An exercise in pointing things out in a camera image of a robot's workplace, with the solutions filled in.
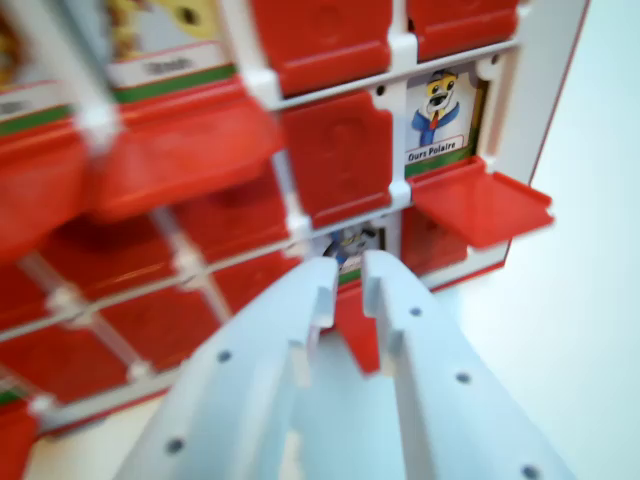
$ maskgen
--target screw hole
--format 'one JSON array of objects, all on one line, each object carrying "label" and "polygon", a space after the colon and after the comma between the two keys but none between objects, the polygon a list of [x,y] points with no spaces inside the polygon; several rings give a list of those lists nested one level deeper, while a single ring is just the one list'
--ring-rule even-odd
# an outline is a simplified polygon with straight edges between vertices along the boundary
[{"label": "screw hole", "polygon": [[528,480],[538,480],[541,478],[540,471],[533,465],[525,465],[522,467],[522,476]]},{"label": "screw hole", "polygon": [[456,380],[460,383],[468,384],[471,383],[471,375],[466,372],[460,372],[456,374]]},{"label": "screw hole", "polygon": [[231,359],[231,352],[229,350],[223,350],[218,354],[218,362],[225,363]]},{"label": "screw hole", "polygon": [[173,455],[184,448],[184,440],[181,438],[172,438],[167,442],[167,453]]}]

